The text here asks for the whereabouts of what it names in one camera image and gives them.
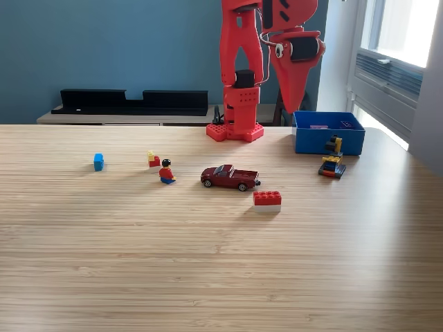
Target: yellow lego brick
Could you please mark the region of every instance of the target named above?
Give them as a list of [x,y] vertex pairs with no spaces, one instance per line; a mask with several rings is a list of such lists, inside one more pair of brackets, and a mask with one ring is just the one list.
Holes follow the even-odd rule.
[[147,152],[147,161],[155,161],[155,155],[153,151]]
[[343,140],[341,139],[341,138],[337,138],[336,140],[335,140],[335,144],[336,144],[336,146],[335,146],[335,152],[336,153],[339,153],[340,151],[341,151],[341,144],[343,143]]
[[341,163],[341,158],[339,157],[323,157],[322,161],[326,163],[327,161],[332,161],[333,163]]

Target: black hair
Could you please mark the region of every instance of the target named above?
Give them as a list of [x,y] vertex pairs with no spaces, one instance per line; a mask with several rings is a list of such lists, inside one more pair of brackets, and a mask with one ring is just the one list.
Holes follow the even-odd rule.
[[168,166],[171,165],[171,160],[169,160],[169,159],[163,159],[163,161],[161,162],[161,165],[162,165],[163,167],[168,167]]

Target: red toy car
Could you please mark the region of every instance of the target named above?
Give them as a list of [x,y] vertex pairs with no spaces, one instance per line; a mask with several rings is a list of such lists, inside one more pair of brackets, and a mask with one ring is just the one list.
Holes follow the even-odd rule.
[[240,171],[234,169],[232,165],[207,168],[201,173],[200,180],[207,188],[216,185],[218,187],[238,188],[241,192],[260,185],[257,172]]

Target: cable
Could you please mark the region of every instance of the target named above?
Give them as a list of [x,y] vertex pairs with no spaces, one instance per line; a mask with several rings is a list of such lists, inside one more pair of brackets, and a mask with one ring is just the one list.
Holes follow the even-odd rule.
[[[260,23],[262,23],[263,21],[262,11],[259,8],[257,9],[257,11],[260,14]],[[269,41],[269,33],[260,33],[258,37],[263,44],[268,46],[268,64],[267,64],[266,79],[262,80],[261,82],[255,83],[255,85],[264,84],[269,80],[269,77],[271,76],[271,46],[277,45]]]

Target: black tray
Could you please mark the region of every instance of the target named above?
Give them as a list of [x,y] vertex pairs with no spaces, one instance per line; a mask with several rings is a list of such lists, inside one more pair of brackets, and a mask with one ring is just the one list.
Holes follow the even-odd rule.
[[127,100],[126,90],[61,90],[63,107],[52,114],[121,116],[206,116],[207,91],[143,91],[142,100]]

